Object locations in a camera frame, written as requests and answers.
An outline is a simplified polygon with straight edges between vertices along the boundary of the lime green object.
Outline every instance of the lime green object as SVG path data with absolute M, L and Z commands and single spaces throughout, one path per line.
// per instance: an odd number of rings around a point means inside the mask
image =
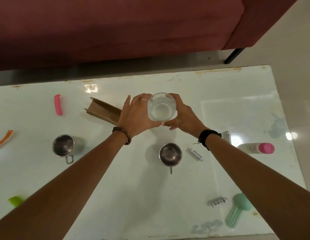
M 12 198 L 9 198 L 8 201 L 16 208 L 25 200 L 21 196 L 13 196 Z
M 253 208 L 251 202 L 249 202 L 248 198 L 243 193 L 239 193 L 234 196 L 234 203 L 232 210 L 230 211 L 228 217 L 226 218 L 226 224 L 230 228 L 235 228 L 238 220 L 242 214 L 242 211 L 249 211 Z

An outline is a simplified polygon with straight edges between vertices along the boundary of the pink cap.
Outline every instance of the pink cap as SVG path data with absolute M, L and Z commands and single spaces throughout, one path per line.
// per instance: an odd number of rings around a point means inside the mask
M 273 152 L 275 152 L 275 147 L 271 143 L 261 143 L 259 144 L 258 149 L 261 153 L 264 154 L 272 154 Z

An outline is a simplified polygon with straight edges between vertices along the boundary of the sofa armrest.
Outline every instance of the sofa armrest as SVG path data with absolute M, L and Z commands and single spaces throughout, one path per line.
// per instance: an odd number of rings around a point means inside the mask
M 242 0 L 244 14 L 223 50 L 253 46 L 297 0 Z

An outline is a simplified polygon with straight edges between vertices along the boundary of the red sofa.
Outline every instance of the red sofa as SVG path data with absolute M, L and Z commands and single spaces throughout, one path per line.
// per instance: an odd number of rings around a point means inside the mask
M 250 47 L 295 1 L 0 0 L 0 70 Z

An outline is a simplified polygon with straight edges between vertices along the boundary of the left hand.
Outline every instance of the left hand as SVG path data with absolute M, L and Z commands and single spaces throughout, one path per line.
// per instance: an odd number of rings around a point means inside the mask
M 131 100 L 129 95 L 124 103 L 117 126 L 125 129 L 131 138 L 162 124 L 161 121 L 153 121 L 148 117 L 147 101 L 151 96 L 151 94 L 142 93 L 129 103 Z

